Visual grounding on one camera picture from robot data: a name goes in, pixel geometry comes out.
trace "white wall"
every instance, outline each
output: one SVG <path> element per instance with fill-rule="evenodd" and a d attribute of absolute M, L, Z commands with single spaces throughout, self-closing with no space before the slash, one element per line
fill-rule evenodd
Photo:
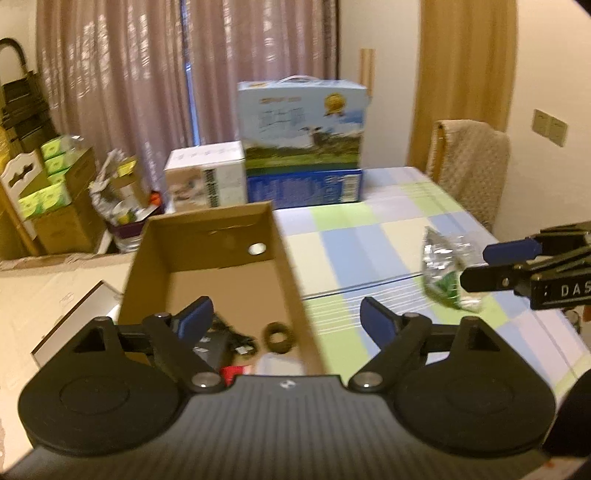
<path fill-rule="evenodd" d="M 0 38 L 12 37 L 23 47 L 29 69 L 36 70 L 35 20 L 36 0 L 0 0 Z M 0 81 L 22 77 L 17 55 L 6 48 L 0 54 Z"/>
<path fill-rule="evenodd" d="M 591 220 L 591 17 L 574 0 L 518 0 L 518 15 L 503 241 Z M 568 123 L 564 148 L 532 132 L 534 108 Z"/>
<path fill-rule="evenodd" d="M 362 165 L 403 166 L 413 127 L 420 1 L 340 0 L 340 7 L 341 76 L 358 82 L 359 49 L 376 49 Z"/>

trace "light switch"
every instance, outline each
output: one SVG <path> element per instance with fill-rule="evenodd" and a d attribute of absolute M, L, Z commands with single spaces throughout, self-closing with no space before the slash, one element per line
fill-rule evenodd
<path fill-rule="evenodd" d="M 534 110 L 534 119 L 531 122 L 531 129 L 541 135 L 547 137 L 550 130 L 550 119 L 552 117 L 542 110 Z"/>
<path fill-rule="evenodd" d="M 562 120 L 550 117 L 550 128 L 548 129 L 548 138 L 559 147 L 563 147 L 564 142 L 566 140 L 566 131 L 568 127 L 569 126 L 565 124 Z"/>

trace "blue box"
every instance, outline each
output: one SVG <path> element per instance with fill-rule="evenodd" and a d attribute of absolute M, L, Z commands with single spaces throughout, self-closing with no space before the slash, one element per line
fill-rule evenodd
<path fill-rule="evenodd" d="M 368 103 L 348 80 L 239 83 L 248 175 L 357 169 Z"/>
<path fill-rule="evenodd" d="M 249 177 L 248 201 L 278 208 L 359 202 L 363 170 L 299 171 Z"/>

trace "plaid tablecloth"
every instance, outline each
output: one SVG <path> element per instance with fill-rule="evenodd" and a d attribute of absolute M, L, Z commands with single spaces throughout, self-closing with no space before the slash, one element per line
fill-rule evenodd
<path fill-rule="evenodd" d="M 426 226 L 467 235 L 480 249 L 496 242 L 469 213 L 418 170 L 365 171 L 362 203 L 276 211 L 307 313 L 331 373 L 346 382 L 377 352 L 359 323 L 373 296 L 397 313 L 458 324 L 469 314 L 424 294 L 420 270 Z M 480 316 L 561 397 L 591 368 L 587 347 L 558 311 L 533 312 L 512 292 L 486 296 Z"/>

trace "barcode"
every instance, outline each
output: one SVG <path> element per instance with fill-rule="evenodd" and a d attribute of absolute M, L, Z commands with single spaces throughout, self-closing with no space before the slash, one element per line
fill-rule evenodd
<path fill-rule="evenodd" d="M 207 188 L 207 199 L 210 207 L 219 207 L 220 201 L 217 196 L 216 172 L 214 169 L 205 171 L 205 188 Z"/>
<path fill-rule="evenodd" d="M 359 197 L 359 175 L 345 175 L 341 179 L 343 189 L 340 194 L 340 202 L 355 202 Z"/>

